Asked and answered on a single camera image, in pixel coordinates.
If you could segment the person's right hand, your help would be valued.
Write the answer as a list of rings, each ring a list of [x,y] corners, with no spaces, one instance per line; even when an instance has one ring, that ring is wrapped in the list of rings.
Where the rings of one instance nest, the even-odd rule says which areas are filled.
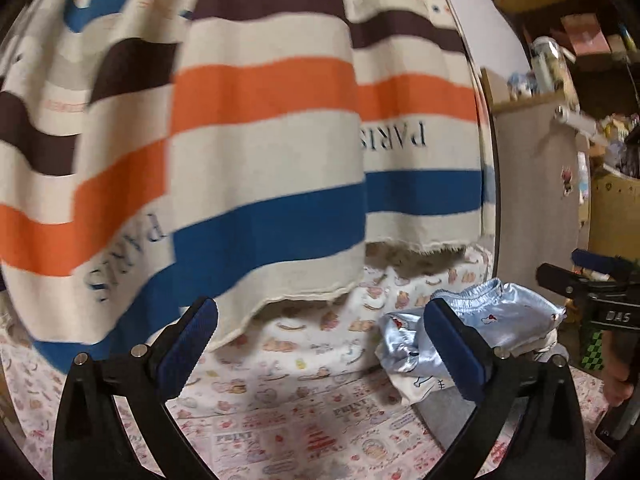
[[[638,339],[637,334],[618,330],[602,333],[603,391],[611,408],[620,406],[634,394],[634,382],[629,380],[629,374]]]

